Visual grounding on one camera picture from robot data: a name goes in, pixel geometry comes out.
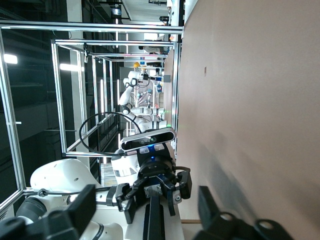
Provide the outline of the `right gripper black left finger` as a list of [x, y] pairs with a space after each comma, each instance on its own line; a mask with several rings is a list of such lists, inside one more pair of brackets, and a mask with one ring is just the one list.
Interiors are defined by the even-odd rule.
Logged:
[[21, 217], [0, 222], [2, 240], [78, 240], [96, 211], [96, 187], [87, 185], [65, 210], [54, 210], [32, 224]]

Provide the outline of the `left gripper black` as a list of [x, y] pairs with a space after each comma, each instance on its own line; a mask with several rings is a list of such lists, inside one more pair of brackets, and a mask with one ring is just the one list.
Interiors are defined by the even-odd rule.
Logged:
[[121, 183], [116, 187], [116, 205], [124, 212], [126, 222], [132, 224], [136, 210], [145, 202], [146, 196], [166, 196], [170, 216], [175, 216], [174, 205], [191, 197], [191, 169], [176, 166], [175, 162], [151, 161], [138, 172], [135, 186]]

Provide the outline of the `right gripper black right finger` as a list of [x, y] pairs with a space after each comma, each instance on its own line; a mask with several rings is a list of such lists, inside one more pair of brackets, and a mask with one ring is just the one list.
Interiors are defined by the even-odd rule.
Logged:
[[257, 219], [250, 225], [235, 215], [221, 211], [209, 188], [198, 189], [198, 213], [202, 224], [195, 240], [291, 240], [281, 224], [270, 219]]

